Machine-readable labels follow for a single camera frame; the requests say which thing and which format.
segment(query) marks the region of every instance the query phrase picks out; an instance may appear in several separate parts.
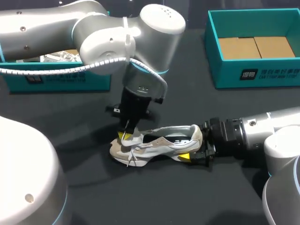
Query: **coiled cable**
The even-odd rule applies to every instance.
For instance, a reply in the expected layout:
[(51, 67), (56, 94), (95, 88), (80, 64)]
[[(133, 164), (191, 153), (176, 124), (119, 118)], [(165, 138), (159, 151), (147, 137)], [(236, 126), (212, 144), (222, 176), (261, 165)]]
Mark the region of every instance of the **coiled cable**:
[[(87, 71), (93, 68), (97, 68), (100, 66), (108, 65), (111, 63), (115, 62), (122, 62), (126, 61), (125, 57), (120, 57), (120, 58), (115, 58), (115, 59), (110, 59), (110, 60), (104, 60), (101, 62), (95, 62), (86, 66), (81, 66), (81, 67), (74, 67), (74, 68), (68, 68), (68, 69), (53, 69), (53, 70), (16, 70), (16, 69), (4, 69), (0, 68), (0, 74), (4, 75), (23, 75), (23, 76), (35, 76), (35, 75), (61, 75), (61, 74), (71, 74), (71, 73), (78, 73), (78, 72), (83, 72)], [(150, 67), (146, 66), (144, 63), (130, 58), (129, 60), (131, 63), (134, 63), (138, 65), (139, 67), (145, 69), (148, 71), (149, 75), (154, 76), (163, 86), (163, 94), (161, 96), (162, 99), (165, 98), (167, 90), (168, 90), (168, 84), (167, 82), (153, 69)]]

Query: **robotic arm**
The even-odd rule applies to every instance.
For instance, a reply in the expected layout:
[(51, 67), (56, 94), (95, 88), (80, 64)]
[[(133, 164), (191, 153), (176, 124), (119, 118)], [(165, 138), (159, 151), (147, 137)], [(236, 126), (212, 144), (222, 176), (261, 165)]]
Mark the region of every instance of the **robotic arm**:
[[(147, 116), (151, 101), (164, 100), (167, 73), (182, 33), (184, 18), (162, 5), (145, 6), (138, 17), (116, 18), (94, 0), (46, 8), (0, 12), (2, 62), (77, 49), (86, 68), (111, 74), (126, 64), (119, 107), (119, 135), (132, 134)], [(105, 62), (95, 66), (96, 62)]]
[(181, 155), (184, 160), (206, 166), (215, 156), (263, 150), (265, 140), (281, 128), (300, 126), (300, 107), (221, 121), (212, 118), (199, 125), (203, 134), (200, 151)]

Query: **brown cardboard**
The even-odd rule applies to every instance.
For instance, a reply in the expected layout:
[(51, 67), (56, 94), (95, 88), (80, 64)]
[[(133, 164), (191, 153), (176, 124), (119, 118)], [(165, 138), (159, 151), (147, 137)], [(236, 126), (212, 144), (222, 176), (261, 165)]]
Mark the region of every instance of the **brown cardboard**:
[(77, 55), (78, 51), (76, 49), (70, 49), (70, 50), (66, 50), (67, 53), (73, 54), (73, 55)]
[(254, 37), (262, 58), (295, 57), (286, 37)]
[(261, 58), (253, 37), (230, 37), (218, 40), (225, 60)]

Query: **white sneaker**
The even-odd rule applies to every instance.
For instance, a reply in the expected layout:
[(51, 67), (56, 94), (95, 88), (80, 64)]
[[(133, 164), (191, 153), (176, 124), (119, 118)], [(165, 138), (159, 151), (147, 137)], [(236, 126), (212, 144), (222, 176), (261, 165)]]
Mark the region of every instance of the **white sneaker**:
[(127, 166), (144, 166), (153, 157), (166, 155), (176, 161), (183, 161), (179, 155), (196, 152), (202, 144), (202, 132), (197, 125), (162, 127), (139, 132), (124, 140), (111, 142), (110, 154)]

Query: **open box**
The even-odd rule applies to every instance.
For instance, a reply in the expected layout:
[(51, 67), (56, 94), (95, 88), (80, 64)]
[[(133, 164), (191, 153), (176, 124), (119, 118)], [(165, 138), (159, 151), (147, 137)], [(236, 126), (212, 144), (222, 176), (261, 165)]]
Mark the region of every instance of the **open box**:
[[(77, 54), (76, 50), (67, 52)], [(52, 70), (81, 67), (82, 62), (5, 62), (0, 68), (17, 70)], [(91, 71), (67, 75), (21, 76), (4, 75), (11, 93), (18, 92), (64, 92), (64, 91), (109, 91), (110, 75), (97, 75)]]
[(216, 88), (300, 86), (300, 11), (209, 11), (205, 49)]

